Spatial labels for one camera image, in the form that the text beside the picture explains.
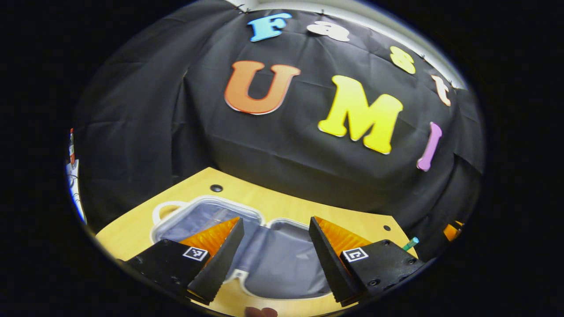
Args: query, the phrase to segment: yellow letter m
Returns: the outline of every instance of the yellow letter m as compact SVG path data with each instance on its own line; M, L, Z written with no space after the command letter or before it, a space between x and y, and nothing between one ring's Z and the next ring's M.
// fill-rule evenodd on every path
M398 113L403 110L402 103L390 96L380 95L372 105L368 106L362 84L345 76L333 76L337 93L326 120L319 121L319 130L342 137L347 133L345 119L349 117L351 140L359 140L372 127L363 143L374 151L389 154L391 151L391 135Z

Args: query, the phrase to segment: orange soft finger pad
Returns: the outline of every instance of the orange soft finger pad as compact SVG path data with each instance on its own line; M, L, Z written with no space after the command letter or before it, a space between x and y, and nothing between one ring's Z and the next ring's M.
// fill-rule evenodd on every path
M361 246L369 245L371 242L365 238L350 232L332 222L315 216L315 220L319 224L323 234L333 247L337 256L341 255L344 250L359 248Z
M235 226L237 221L239 221L239 217L203 230L180 241L180 243L207 250L210 253L210 258L208 259L209 262L217 253L217 251L219 251L221 245L223 244L227 236L231 233L231 230L233 230L233 227Z

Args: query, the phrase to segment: orange letter u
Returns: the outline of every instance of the orange letter u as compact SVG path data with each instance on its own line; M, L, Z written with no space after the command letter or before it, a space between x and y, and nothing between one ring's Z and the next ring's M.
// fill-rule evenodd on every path
M225 101L231 108L253 115L265 115L280 107L292 78L299 75L300 70L288 65L272 66L270 69L274 72L274 79L268 94L262 99L251 98L250 83L256 72L264 67L263 63L251 60L241 60L233 64L234 71L225 89Z

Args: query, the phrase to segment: black cloth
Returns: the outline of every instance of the black cloth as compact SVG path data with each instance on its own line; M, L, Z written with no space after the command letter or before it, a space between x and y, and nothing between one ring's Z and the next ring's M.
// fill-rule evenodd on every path
M290 13L282 34L251 42L254 19ZM350 42L309 33L315 21L350 31ZM391 61L390 46L408 52L415 74ZM249 95L266 95L285 64L292 79L276 111L255 116L224 100L240 60L265 64ZM388 155L319 131L335 97L335 75L362 83L368 103L381 94L402 102ZM482 119L473 94L450 87L438 97L431 75L448 81L401 43L355 23L296 10L241 14L223 0L202 0L158 21L107 61L84 93L75 120L80 191L89 225L105 225L211 166L292 196L361 212L392 215L423 260L439 249L452 221L465 222L484 169ZM443 136L431 169L416 162L429 123ZM315 210L303 212L315 215Z

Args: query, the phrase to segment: suitcase handle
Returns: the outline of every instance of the suitcase handle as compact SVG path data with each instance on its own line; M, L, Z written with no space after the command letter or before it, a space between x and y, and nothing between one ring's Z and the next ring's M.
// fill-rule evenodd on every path
M154 209L153 209L153 223L154 224L158 224L161 221L161 209L166 207L166 206L179 206L180 207L185 207L187 206L188 203L185 201L166 201L163 202L162 204L158 204Z

